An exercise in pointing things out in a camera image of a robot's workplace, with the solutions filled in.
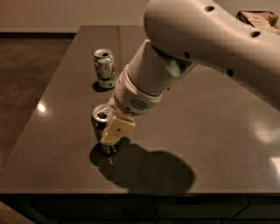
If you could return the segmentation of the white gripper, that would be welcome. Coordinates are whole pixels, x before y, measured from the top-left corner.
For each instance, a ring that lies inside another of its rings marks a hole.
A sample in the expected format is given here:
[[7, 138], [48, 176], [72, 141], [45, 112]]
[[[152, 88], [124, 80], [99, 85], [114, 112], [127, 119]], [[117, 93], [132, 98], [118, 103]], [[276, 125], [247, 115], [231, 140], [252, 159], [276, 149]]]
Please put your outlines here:
[[[128, 68], [129, 66], [126, 65], [117, 78], [113, 94], [108, 103], [124, 114], [142, 116], [157, 106], [162, 96], [149, 95], [137, 89], [130, 80]], [[101, 135], [101, 143], [115, 145], [135, 126], [134, 119], [122, 115], [112, 115]]]

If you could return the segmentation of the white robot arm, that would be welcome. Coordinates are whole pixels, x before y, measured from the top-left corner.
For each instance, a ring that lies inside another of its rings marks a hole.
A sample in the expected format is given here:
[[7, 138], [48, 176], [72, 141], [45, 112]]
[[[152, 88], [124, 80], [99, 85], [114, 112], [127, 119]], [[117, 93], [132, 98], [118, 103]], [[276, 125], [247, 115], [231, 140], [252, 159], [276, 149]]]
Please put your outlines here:
[[102, 144], [116, 144], [134, 128], [135, 116], [156, 106], [198, 64], [230, 76], [273, 107], [280, 104], [276, 34], [244, 24], [213, 0], [150, 0], [143, 24], [147, 38], [116, 80]]

